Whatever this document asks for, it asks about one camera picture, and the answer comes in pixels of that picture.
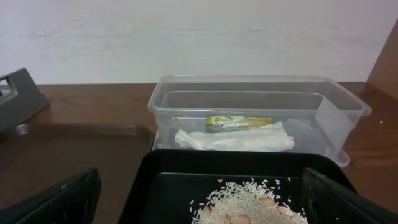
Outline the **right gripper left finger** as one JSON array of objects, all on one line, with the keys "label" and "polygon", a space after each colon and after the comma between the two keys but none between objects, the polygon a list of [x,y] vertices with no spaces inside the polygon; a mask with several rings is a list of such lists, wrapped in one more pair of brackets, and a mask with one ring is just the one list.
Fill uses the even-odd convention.
[{"label": "right gripper left finger", "polygon": [[1,210],[1,223],[92,223],[101,193],[90,168]]}]

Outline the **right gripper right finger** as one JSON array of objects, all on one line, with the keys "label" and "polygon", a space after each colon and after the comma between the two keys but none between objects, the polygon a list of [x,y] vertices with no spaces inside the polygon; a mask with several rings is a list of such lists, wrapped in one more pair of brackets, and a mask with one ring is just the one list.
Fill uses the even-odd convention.
[{"label": "right gripper right finger", "polygon": [[397,224],[397,214],[312,168],[303,172],[301,203],[309,223]]}]

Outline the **white napkin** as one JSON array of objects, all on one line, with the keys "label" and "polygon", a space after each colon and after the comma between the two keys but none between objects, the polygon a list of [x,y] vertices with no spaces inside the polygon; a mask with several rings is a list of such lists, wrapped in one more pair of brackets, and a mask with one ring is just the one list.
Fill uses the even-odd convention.
[{"label": "white napkin", "polygon": [[294,138],[279,121],[254,129],[218,133],[187,133],[180,129],[175,135],[175,143],[182,149],[202,151],[281,152],[294,147]]}]

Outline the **green snack wrapper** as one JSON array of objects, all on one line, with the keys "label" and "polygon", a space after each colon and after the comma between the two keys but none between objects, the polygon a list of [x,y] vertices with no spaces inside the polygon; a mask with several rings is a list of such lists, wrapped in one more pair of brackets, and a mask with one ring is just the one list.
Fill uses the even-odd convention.
[{"label": "green snack wrapper", "polygon": [[212,116],[206,119],[206,130],[211,132],[240,131],[274,123],[274,118],[270,117]]}]

